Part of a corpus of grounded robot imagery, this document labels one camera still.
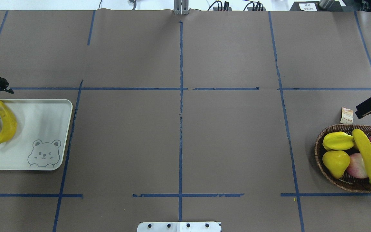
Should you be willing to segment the yellow banana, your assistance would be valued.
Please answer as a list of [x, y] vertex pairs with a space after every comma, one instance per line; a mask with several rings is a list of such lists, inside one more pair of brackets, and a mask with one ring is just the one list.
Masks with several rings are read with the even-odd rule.
[[352, 136], [358, 150], [361, 153], [365, 165], [365, 171], [369, 178], [369, 184], [371, 185], [371, 142], [364, 131], [359, 128], [355, 128], [352, 131]]
[[0, 100], [0, 118], [2, 129], [0, 131], [0, 144], [11, 140], [17, 129], [17, 120], [13, 111]]

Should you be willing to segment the woven wicker fruit basket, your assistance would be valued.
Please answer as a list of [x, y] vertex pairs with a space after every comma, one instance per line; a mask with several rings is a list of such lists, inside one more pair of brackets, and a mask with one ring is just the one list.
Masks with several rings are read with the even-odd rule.
[[371, 136], [371, 125], [335, 124], [323, 129], [315, 141], [314, 159], [322, 175], [338, 188], [355, 193], [371, 193], [371, 184], [369, 184], [368, 178], [355, 178], [345, 171], [341, 178], [336, 179], [325, 167], [322, 160], [322, 157], [326, 152], [323, 147], [323, 139], [327, 134], [342, 131], [351, 135], [352, 131], [356, 128], [362, 130], [367, 137]]

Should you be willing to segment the small paper tag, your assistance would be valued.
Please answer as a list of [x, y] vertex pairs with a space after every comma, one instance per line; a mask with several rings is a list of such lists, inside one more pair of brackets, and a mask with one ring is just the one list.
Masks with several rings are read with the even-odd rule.
[[345, 107], [341, 108], [341, 124], [353, 124], [354, 121], [354, 111]]

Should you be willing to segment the yellow star fruit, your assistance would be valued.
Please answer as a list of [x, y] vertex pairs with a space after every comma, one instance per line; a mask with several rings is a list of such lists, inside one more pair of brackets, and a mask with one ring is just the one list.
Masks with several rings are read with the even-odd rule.
[[323, 138], [323, 147], [327, 151], [331, 150], [348, 150], [354, 147], [355, 142], [352, 135], [349, 135], [345, 132], [332, 132], [327, 134]]

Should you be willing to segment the yellow orange pear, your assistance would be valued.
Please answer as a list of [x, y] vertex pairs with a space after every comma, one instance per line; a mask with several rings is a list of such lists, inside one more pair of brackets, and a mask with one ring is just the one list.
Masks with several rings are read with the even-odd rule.
[[325, 167], [335, 179], [340, 179], [349, 167], [351, 158], [345, 151], [327, 151], [322, 157]]

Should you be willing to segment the white rectangular bear tray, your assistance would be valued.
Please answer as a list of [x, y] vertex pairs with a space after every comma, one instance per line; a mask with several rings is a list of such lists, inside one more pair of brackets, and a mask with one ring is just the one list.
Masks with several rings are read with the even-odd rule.
[[67, 99], [2, 99], [17, 120], [15, 136], [0, 144], [0, 170], [59, 168], [65, 157], [73, 104]]

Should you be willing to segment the aluminium frame post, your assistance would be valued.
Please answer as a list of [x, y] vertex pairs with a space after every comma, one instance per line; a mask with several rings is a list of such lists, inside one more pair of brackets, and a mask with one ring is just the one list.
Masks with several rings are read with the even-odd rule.
[[174, 15], [188, 15], [189, 12], [189, 0], [174, 0]]

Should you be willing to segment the white pedestal base plate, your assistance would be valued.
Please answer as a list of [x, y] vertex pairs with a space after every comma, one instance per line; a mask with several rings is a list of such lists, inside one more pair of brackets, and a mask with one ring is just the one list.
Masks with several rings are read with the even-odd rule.
[[222, 232], [220, 222], [144, 222], [137, 227], [137, 232]]

